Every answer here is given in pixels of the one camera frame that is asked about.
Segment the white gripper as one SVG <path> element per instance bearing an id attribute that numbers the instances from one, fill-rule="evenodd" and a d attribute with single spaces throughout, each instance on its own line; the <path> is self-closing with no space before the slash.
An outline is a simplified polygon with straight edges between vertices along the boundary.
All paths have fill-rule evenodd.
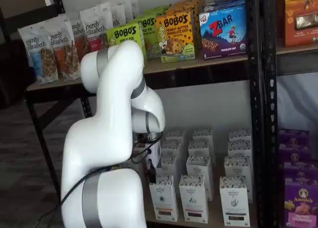
<path id="1" fill-rule="evenodd" d="M 156 169 L 161 157 L 160 141 L 146 144 L 147 156 L 146 165 L 148 169 L 148 176 L 150 176 L 150 183 L 156 183 Z"/>

